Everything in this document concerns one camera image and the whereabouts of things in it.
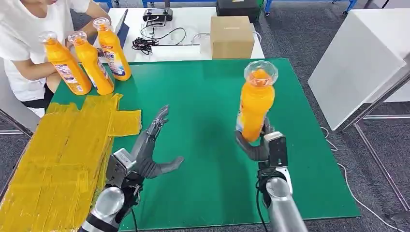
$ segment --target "person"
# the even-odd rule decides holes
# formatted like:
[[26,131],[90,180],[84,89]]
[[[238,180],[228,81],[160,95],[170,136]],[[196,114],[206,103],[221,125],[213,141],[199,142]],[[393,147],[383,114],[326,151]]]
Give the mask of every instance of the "person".
[[10,87],[18,100],[42,117],[61,77],[47,62],[39,41],[43,31],[54,31],[60,43],[72,46],[67,36],[74,31],[70,9],[86,13],[92,20],[81,30],[96,33],[93,19],[110,17],[92,0],[3,0],[0,9],[0,57]]

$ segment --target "white t-shirt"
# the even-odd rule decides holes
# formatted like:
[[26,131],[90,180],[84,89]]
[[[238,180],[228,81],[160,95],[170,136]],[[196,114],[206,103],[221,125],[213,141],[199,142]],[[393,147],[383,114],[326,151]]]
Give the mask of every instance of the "white t-shirt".
[[0,7],[0,57],[4,58],[10,87],[20,101],[43,99],[45,78],[36,81],[24,78],[11,60],[31,58],[35,64],[44,63],[45,49],[39,42],[40,33],[54,31],[60,43],[64,44],[74,31],[70,8],[84,13],[90,0],[57,0],[48,6],[45,18],[31,14],[20,0],[3,1]]

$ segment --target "robotic arm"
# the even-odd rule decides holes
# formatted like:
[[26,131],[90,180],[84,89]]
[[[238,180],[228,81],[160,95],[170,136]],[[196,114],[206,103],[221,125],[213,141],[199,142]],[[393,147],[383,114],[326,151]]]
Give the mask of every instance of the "robotic arm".
[[[145,178],[155,178],[179,168],[184,161],[177,157],[170,163],[152,160],[155,141],[163,125],[169,106],[160,109],[148,129],[143,131],[129,153],[124,148],[110,156],[107,184],[79,232],[117,232],[119,224],[132,206],[139,203],[139,193]],[[235,138],[253,161],[258,161],[258,192],[263,194],[274,232],[307,232],[292,198],[292,182],[287,169],[286,138],[266,119],[259,146],[250,145],[239,131]]]
[[235,138],[251,160],[259,161],[257,193],[263,194],[272,231],[308,232],[292,197],[286,137],[273,131],[269,120],[265,119],[259,146],[249,144],[239,131],[235,131]]
[[138,136],[131,153],[121,148],[110,156],[106,172],[108,182],[79,232],[117,232],[125,215],[139,203],[144,179],[179,168],[183,157],[161,164],[152,160],[155,141],[168,121],[168,112],[169,105],[160,109],[148,129]]

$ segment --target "white wire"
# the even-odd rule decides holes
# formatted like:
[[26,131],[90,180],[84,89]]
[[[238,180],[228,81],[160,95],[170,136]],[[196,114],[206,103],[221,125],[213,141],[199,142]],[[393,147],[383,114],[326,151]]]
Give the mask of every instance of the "white wire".
[[327,137],[329,137],[329,131],[328,131],[326,128],[324,128],[324,127],[321,127],[321,129],[323,129],[323,130],[326,132],[326,135],[324,136],[324,138],[325,138],[326,141],[329,143],[329,145],[330,145],[330,150],[331,150],[331,151],[339,151],[339,149],[338,149],[332,142],[330,142],[330,141],[327,139]]
[[379,217],[379,215],[377,215],[375,212],[373,212],[371,209],[369,209],[367,206],[365,206],[365,204],[361,203],[361,202],[354,196],[353,192],[352,192],[351,189],[350,189],[349,183],[348,183],[348,181],[347,181],[347,170],[346,170],[346,167],[343,166],[343,165],[340,164],[340,163],[338,163],[338,165],[339,165],[340,167],[342,167],[343,170],[344,170],[346,185],[347,185],[347,188],[349,189],[350,194],[351,194],[351,196],[353,197],[353,199],[354,199],[355,201],[357,201],[357,203],[359,203],[359,204],[360,204],[361,206],[363,206],[365,209],[367,209],[369,212],[371,212],[374,216],[376,216],[376,217],[377,217],[381,222],[383,222],[386,226],[388,226],[388,227],[390,227],[390,228],[392,228],[392,229],[394,229],[394,230],[397,230],[397,231],[400,231],[400,232],[404,232],[403,230],[398,229],[398,228],[396,228],[396,227],[394,227],[394,226],[388,224],[387,222],[385,222],[381,217]]
[[[256,31],[254,31],[253,33],[255,33],[256,36],[258,36],[258,40],[259,40],[259,42],[261,42],[262,41],[262,36]],[[197,36],[199,36],[199,38],[201,38],[201,35],[208,35],[209,36],[210,34],[209,33],[198,33],[198,34],[194,35],[192,40],[191,40],[191,44],[193,44],[193,42],[195,41]]]
[[254,31],[253,33],[255,33],[258,36],[259,42],[262,41],[262,35],[260,35],[258,32]]
[[198,34],[194,35],[192,40],[191,40],[191,45],[193,45],[193,42],[195,41],[196,37],[199,36],[199,38],[201,38],[201,35],[210,35],[210,34],[209,33],[198,33]]

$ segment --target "orange bottle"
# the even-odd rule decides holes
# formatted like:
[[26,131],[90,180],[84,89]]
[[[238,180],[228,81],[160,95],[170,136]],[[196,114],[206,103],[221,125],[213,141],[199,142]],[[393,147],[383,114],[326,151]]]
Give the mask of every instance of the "orange bottle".
[[40,34],[40,42],[45,46],[48,60],[68,88],[77,95],[87,94],[91,90],[91,82],[70,51],[57,40],[57,34],[53,31],[44,31]]
[[131,68],[122,52],[119,38],[110,30],[110,21],[107,18],[97,18],[93,26],[98,31],[98,42],[108,60],[113,76],[120,81],[126,81],[131,76]]
[[236,129],[248,142],[255,142],[275,98],[272,85],[278,78],[278,70],[270,62],[258,60],[245,68],[244,75],[246,83],[241,91]]
[[114,91],[114,84],[104,66],[98,60],[98,52],[87,41],[87,34],[83,31],[75,31],[68,40],[74,45],[78,59],[83,64],[92,84],[101,95],[110,94]]

